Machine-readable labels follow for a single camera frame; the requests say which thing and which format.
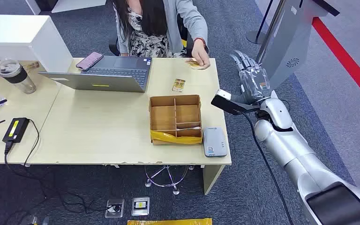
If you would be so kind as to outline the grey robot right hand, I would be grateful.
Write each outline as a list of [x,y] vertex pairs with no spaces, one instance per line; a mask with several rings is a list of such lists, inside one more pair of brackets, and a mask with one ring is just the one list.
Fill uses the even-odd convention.
[[271,88],[266,70],[245,53],[239,50],[235,52],[235,54],[230,54],[230,57],[239,72],[242,102],[252,105],[269,98]]

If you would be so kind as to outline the person's left hand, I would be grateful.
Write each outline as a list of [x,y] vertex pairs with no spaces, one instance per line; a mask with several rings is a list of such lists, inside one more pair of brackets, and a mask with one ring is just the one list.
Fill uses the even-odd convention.
[[196,38],[192,49],[192,57],[197,61],[200,69],[206,69],[210,66],[208,53],[205,49],[206,45],[202,38]]

